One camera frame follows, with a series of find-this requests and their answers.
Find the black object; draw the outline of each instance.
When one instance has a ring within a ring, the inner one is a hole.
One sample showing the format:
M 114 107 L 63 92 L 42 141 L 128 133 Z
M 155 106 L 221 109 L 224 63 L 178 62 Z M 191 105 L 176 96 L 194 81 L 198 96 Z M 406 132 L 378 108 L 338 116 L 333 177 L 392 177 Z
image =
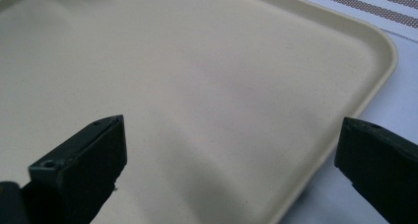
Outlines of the black object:
M 0 183 L 0 223 L 90 223 L 126 163 L 123 116 L 97 120 L 29 166 L 22 189 Z
M 389 223 L 418 223 L 418 146 L 378 125 L 344 118 L 335 166 Z

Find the screw hole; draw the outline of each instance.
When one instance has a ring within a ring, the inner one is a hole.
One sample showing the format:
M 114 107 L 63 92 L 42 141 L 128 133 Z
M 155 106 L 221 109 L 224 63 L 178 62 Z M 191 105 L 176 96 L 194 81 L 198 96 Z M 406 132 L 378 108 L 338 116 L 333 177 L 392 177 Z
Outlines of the screw hole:
M 378 126 L 377 124 L 373 124 L 373 123 L 372 123 L 370 126 L 371 126 L 371 127 L 373 127 L 373 128 L 381 128 L 381 127 L 380 127 L 380 126 Z
M 45 168 L 54 168 L 55 162 L 52 160 L 48 160 L 48 161 L 43 162 L 41 165 Z

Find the table surface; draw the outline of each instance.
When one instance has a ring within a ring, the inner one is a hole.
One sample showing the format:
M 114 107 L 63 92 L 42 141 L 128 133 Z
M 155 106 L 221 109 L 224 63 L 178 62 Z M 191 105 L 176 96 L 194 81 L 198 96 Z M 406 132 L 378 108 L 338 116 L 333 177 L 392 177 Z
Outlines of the table surface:
M 398 65 L 360 119 L 379 124 L 418 143 L 418 42 L 387 34 L 397 47 Z M 387 223 L 334 167 L 334 157 L 335 152 L 281 223 Z

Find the plastic tray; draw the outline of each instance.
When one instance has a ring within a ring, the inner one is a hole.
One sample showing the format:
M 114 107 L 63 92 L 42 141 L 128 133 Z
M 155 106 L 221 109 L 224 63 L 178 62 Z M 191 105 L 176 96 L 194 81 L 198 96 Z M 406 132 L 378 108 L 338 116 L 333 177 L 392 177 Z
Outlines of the plastic tray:
M 276 223 L 396 64 L 378 29 L 301 0 L 0 3 L 0 180 L 123 113 L 95 223 Z

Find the beige tray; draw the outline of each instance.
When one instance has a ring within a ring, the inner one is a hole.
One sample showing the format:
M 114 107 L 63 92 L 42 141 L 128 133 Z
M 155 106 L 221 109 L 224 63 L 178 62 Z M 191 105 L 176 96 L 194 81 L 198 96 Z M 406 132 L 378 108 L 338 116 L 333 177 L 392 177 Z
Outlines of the beige tray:
M 378 29 L 300 0 L 7 0 L 0 181 L 123 113 L 94 223 L 276 223 L 395 67 Z

